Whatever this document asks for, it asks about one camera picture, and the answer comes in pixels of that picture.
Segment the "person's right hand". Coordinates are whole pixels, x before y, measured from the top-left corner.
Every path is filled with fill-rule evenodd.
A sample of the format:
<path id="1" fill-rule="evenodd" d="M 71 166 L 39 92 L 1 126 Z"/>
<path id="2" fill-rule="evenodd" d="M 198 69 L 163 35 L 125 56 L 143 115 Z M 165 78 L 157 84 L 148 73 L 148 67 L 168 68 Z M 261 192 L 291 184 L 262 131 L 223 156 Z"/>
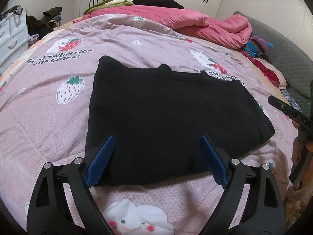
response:
<path id="1" fill-rule="evenodd" d="M 292 147 L 292 163 L 293 165 L 298 165 L 301 160 L 301 154 L 304 148 L 304 143 L 306 143 L 306 148 L 308 151 L 312 152 L 312 140 L 307 140 L 307 135 L 305 132 L 300 130 L 300 125 L 295 121 L 292 122 L 293 126 L 298 130 L 298 135 L 294 139 Z M 305 172 L 303 173 L 302 179 L 297 189 L 303 189 L 312 182 L 312 159 L 310 160 Z"/>

